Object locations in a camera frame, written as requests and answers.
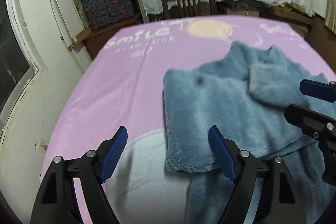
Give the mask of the dark wooden chair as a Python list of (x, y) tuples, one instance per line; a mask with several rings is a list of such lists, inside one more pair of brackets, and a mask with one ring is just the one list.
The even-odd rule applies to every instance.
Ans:
[[(182, 18), (189, 18), (195, 16), (202, 16), (202, 0), (161, 0), (163, 14), (165, 19), (171, 19), (171, 12), (169, 9), (169, 3), (175, 2), (177, 5), (177, 12)], [(216, 0), (208, 0), (208, 8), (210, 15), (217, 14)]]

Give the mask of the beige striped window curtain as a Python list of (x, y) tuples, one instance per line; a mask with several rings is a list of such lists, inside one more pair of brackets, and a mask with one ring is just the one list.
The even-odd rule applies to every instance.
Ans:
[(336, 33), (336, 0), (327, 0), (325, 26)]

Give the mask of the brown wooden cabinet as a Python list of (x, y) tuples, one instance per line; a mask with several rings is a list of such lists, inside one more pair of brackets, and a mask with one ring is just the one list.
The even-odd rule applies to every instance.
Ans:
[(71, 47), (75, 48), (80, 43), (83, 43), (90, 58), (93, 60), (96, 58), (105, 43), (119, 30), (142, 23), (142, 16), (137, 13), (130, 18), (114, 22), (98, 30), (92, 30), (92, 28), (88, 27), (76, 36), (77, 41), (74, 42)]

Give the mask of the white folded board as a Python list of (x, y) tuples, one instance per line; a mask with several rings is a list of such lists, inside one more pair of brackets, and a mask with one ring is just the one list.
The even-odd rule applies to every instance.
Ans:
[(50, 1), (64, 44), (67, 48), (77, 47), (81, 43), (77, 36), (84, 31), (85, 28), (76, 9), (74, 0)]

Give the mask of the purple printed blanket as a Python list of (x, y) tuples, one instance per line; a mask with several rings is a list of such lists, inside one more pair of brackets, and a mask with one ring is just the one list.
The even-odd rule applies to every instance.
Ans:
[(222, 59), (233, 41), (278, 46), (312, 74), (335, 73), (288, 24), (250, 16), (164, 20), (120, 30), (84, 73), (65, 105), (43, 169), (76, 159), (127, 129), (126, 149), (103, 185), (121, 223), (183, 223), (189, 179), (165, 170), (163, 76)]

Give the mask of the aluminium sliding window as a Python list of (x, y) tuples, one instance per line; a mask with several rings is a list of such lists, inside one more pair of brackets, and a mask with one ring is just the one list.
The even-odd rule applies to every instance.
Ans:
[(19, 0), (1, 0), (1, 122), (6, 123), (38, 68), (27, 49), (30, 36)]

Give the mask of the blue fluffy fleece garment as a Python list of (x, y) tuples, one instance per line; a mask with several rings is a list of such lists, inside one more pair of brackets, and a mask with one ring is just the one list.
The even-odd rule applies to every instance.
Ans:
[(227, 55), (196, 69), (170, 69), (163, 78), (167, 132), (166, 167), (188, 172), (186, 223), (216, 223), (234, 187), (222, 173), (208, 141), (211, 126), (241, 149), (264, 159), (281, 156), (293, 176), (308, 223), (314, 223), (335, 195), (322, 180), (317, 142), (289, 124), (290, 104), (335, 117), (335, 104), (301, 94), (304, 79), (325, 82), (289, 59), (233, 42)]

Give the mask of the blue patterned storage box left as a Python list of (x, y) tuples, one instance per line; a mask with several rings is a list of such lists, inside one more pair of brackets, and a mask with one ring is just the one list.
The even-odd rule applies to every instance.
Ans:
[(82, 0), (92, 30), (98, 30), (111, 23), (105, 0)]

